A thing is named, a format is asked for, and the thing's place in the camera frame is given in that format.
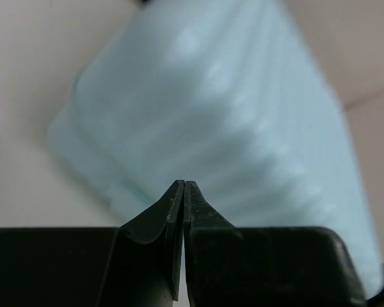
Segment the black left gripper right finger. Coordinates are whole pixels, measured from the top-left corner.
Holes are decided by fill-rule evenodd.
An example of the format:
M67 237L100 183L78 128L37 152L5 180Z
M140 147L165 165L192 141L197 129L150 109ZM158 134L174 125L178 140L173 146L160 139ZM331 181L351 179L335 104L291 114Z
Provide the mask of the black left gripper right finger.
M238 228L184 190L184 247L192 306L365 306L342 239L322 227Z

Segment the light blue hard-shell suitcase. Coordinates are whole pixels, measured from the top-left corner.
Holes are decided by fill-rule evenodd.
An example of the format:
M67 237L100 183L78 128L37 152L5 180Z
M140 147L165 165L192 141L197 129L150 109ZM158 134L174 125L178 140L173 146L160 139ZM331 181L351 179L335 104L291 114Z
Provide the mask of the light blue hard-shell suitcase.
M325 226L384 268L348 123L283 1L153 1L87 64L47 140L130 219L195 181L236 226Z

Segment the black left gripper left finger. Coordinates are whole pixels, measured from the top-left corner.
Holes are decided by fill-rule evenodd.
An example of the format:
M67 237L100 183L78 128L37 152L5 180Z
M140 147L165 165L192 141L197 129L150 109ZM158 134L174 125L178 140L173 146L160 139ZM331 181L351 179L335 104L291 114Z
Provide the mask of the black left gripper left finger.
M184 186L120 227L0 228L0 306L171 306Z

